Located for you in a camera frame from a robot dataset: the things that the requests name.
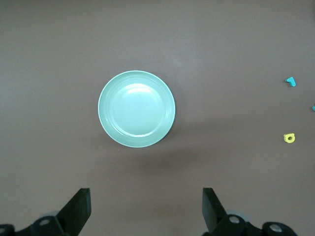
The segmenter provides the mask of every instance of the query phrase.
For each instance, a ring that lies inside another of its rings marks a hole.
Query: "blue toy piece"
[[[295,87],[296,86],[296,82],[295,82],[293,77],[287,78],[285,81],[288,82],[291,87]]]

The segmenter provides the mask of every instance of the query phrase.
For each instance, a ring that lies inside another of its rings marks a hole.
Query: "small plastic toy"
[[[291,87],[295,87],[296,86],[296,82],[295,82],[293,77],[287,78],[285,81],[287,83],[289,83]]]
[[[284,141],[287,142],[288,144],[293,143],[294,140],[295,140],[294,133],[284,135]]]

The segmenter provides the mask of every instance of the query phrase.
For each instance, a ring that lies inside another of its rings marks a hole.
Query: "yellow toy piece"
[[[295,140],[294,133],[292,133],[292,134],[285,134],[284,135],[284,141],[286,141],[288,144],[293,143],[294,140]]]

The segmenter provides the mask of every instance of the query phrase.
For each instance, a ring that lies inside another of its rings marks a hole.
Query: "gray surface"
[[[82,236],[198,236],[213,187],[258,227],[314,235],[314,1],[0,7],[0,222],[21,229],[90,187]],[[147,148],[114,142],[97,116],[104,85],[132,69],[161,77],[177,105]]]

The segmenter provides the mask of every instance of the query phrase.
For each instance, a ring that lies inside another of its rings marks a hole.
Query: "round plate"
[[[175,102],[159,77],[145,71],[127,71],[104,87],[98,100],[98,117],[116,142],[142,148],[168,133],[175,118]]]

